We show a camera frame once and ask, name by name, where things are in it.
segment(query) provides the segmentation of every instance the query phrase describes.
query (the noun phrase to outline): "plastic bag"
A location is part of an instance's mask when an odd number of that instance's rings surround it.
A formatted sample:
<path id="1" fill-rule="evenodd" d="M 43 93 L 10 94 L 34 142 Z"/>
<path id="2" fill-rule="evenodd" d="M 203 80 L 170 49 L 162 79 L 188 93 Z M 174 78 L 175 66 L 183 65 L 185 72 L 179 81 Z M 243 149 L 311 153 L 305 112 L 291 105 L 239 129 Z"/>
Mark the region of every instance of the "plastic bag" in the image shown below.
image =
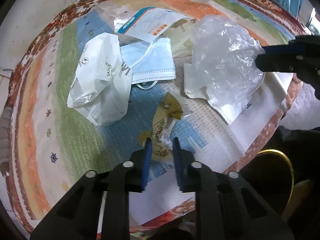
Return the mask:
<path id="1" fill-rule="evenodd" d="M 190 93 L 205 89 L 207 100 L 234 105 L 254 93 L 263 82 L 255 58 L 264 53 L 248 31 L 221 16 L 207 15 L 193 36 Z"/>
<path id="2" fill-rule="evenodd" d="M 117 31 L 136 14 L 136 11 L 132 11 L 126 5 L 119 6 L 109 1 L 95 5 L 92 9 L 94 9 L 100 18 L 118 35 L 120 46 L 140 41 L 134 37 L 117 33 Z"/>
<path id="3" fill-rule="evenodd" d="M 132 71 L 122 68 L 118 36 L 102 33 L 86 43 L 67 105 L 95 125 L 110 125 L 128 108 Z"/>

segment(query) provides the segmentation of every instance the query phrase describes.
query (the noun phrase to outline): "blue face mask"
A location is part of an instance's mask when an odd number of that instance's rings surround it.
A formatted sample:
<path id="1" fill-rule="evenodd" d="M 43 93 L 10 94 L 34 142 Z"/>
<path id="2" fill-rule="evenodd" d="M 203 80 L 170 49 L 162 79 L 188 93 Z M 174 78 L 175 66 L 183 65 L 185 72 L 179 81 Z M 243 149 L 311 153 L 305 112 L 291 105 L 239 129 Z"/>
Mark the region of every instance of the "blue face mask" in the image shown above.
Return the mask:
<path id="1" fill-rule="evenodd" d="M 120 47 L 120 52 L 133 73 L 132 84 L 176 78 L 169 38 L 128 44 Z"/>

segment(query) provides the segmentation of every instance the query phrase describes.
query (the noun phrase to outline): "paper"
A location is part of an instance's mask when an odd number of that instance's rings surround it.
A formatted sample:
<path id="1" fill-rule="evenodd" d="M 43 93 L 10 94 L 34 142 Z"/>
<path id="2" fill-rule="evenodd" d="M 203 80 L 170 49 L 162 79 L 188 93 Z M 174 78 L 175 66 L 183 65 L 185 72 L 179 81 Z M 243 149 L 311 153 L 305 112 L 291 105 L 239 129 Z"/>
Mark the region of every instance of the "paper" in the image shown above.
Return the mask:
<path id="1" fill-rule="evenodd" d="M 152 180 L 142 193 L 129 193 L 129 212 L 133 219 L 142 225 L 181 203 L 192 198 L 194 193 L 182 193 L 177 185 L 175 170 Z"/>
<path id="2" fill-rule="evenodd" d="M 290 84 L 288 80 L 292 79 L 292 74 L 287 75 L 286 79 L 282 76 L 282 79 L 284 82 L 279 83 L 277 73 L 266 73 L 263 84 L 252 95 L 248 107 L 229 125 L 243 148 L 243 154 L 277 112 L 284 100 Z"/>
<path id="3" fill-rule="evenodd" d="M 186 19 L 183 14 L 155 7 L 146 7 L 138 11 L 123 25 L 118 33 L 146 41 L 153 42 L 160 34 L 175 22 Z"/>

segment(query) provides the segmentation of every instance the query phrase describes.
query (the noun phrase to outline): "printed logo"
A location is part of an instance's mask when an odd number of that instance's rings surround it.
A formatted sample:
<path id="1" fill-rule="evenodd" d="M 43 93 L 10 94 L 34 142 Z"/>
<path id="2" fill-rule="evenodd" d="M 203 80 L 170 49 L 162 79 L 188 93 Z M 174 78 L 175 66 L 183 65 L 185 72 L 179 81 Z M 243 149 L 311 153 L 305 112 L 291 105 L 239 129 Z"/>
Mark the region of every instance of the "printed logo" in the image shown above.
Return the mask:
<path id="1" fill-rule="evenodd" d="M 81 64 L 82 65 L 87 65 L 89 63 L 89 59 L 87 57 L 84 57 L 82 60 L 81 60 Z"/>
<path id="2" fill-rule="evenodd" d="M 130 72 L 130 68 L 127 66 L 126 63 L 124 63 L 124 61 L 122 61 L 121 67 L 122 67 L 121 71 L 126 71 L 127 70 L 127 73 L 125 75 L 128 75 L 129 72 Z"/>

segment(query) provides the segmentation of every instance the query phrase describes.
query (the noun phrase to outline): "trash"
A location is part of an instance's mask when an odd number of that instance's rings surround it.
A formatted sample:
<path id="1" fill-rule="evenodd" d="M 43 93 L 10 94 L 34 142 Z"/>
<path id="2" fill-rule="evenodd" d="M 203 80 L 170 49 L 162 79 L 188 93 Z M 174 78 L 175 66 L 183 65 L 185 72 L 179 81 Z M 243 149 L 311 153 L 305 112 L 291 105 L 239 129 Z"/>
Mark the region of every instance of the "trash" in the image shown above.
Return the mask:
<path id="1" fill-rule="evenodd" d="M 132 68 L 132 84 L 176 78 L 168 38 L 156 39 L 151 47 L 145 41 L 125 45 L 120 47 L 120 52 L 123 61 Z"/>
<path id="2" fill-rule="evenodd" d="M 146 7 L 138 11 L 126 22 L 118 33 L 151 43 L 166 29 L 180 21 L 176 26 L 182 25 L 190 17 L 162 8 Z"/>
<path id="3" fill-rule="evenodd" d="M 102 33 L 86 43 L 67 105 L 95 125 L 110 125 L 128 108 L 132 71 L 122 68 L 118 36 Z"/>
<path id="4" fill-rule="evenodd" d="M 241 100 L 239 103 L 235 103 L 232 105 L 225 104 L 221 106 L 216 98 L 212 98 L 209 100 L 209 97 L 206 93 L 206 87 L 202 87 L 200 90 L 191 93 L 188 88 L 192 87 L 192 83 L 195 82 L 193 76 L 190 75 L 192 73 L 192 64 L 185 63 L 183 64 L 183 72 L 184 72 L 184 87 L 185 94 L 189 98 L 201 98 L 208 101 L 209 106 L 211 106 L 214 110 L 216 110 L 221 117 L 226 121 L 227 124 L 231 124 L 239 114 L 246 108 L 247 104 L 251 99 L 251 95 L 248 98 Z"/>
<path id="5" fill-rule="evenodd" d="M 188 104 L 173 92 L 167 93 L 152 121 L 152 160 L 173 164 L 170 133 L 177 120 L 191 114 Z"/>
<path id="6" fill-rule="evenodd" d="M 136 11 L 131 10 L 126 5 L 117 6 L 109 1 L 100 3 L 93 8 L 100 18 L 119 36 L 120 46 L 140 41 L 140 39 L 118 33 L 119 29 L 137 13 Z M 196 25 L 196 19 L 190 21 L 185 19 L 188 18 L 177 21 L 162 34 L 162 37 L 170 38 L 173 57 L 184 57 L 192 53 L 190 38 Z"/>
<path id="7" fill-rule="evenodd" d="M 192 67 L 184 68 L 187 96 L 200 92 L 218 107 L 235 105 L 262 84 L 264 75 L 254 60 L 264 50 L 245 28 L 207 15 L 197 24 L 193 44 Z"/>

